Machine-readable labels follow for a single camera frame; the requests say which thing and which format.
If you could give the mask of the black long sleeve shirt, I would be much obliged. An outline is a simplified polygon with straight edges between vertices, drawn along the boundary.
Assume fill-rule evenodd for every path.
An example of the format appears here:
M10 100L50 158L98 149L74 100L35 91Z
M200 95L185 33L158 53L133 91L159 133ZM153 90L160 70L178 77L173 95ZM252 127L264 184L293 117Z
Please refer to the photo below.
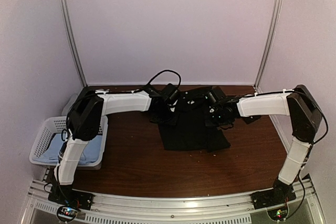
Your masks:
M220 151L231 147L223 131L207 126L206 96L211 86L183 91L175 103L170 120L158 124L160 137L167 151Z

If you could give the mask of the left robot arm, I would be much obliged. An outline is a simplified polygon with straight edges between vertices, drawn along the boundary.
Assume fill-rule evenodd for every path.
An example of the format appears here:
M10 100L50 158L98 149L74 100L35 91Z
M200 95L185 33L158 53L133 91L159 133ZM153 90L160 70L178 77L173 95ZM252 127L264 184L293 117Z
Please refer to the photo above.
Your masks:
M169 83L162 90L151 84L128 91L83 89L66 115L65 137L51 178L51 193L64 205L76 197L72 190L75 172L85 148L103 129L103 120L113 114L151 111L160 120L171 118L180 95Z

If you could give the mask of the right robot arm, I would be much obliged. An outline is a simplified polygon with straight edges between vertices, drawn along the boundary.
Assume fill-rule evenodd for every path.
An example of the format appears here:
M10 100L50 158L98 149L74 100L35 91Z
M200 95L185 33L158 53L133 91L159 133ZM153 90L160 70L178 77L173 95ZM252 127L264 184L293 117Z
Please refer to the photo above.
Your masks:
M272 203L279 204L289 196L292 183L305 167L310 152L326 134L317 138L321 123L329 129L326 116L316 100L303 84L293 89L247 95L225 95L219 88L211 88L206 94L208 103L207 124L210 126L233 126L236 119L246 124L261 116L270 117L280 138L285 144L287 157L269 192ZM292 130L292 140L285 140L280 128L280 117L287 117Z

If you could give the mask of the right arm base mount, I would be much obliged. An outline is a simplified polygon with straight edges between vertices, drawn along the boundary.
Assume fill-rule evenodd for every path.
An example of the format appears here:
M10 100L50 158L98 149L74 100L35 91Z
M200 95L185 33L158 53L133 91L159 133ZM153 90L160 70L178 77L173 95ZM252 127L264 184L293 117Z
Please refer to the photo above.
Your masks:
M296 194L292 186L273 187L264 191L256 191L251 194L254 209L269 208L276 205L285 204L288 201L295 200Z

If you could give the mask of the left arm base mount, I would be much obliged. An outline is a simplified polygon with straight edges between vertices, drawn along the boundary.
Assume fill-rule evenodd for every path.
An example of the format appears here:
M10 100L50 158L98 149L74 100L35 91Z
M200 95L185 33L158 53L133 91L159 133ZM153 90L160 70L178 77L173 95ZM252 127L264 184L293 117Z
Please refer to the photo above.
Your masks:
M59 189L51 189L48 200L60 205L71 206L80 210L90 210L93 202L93 194L77 190L71 190L64 196Z

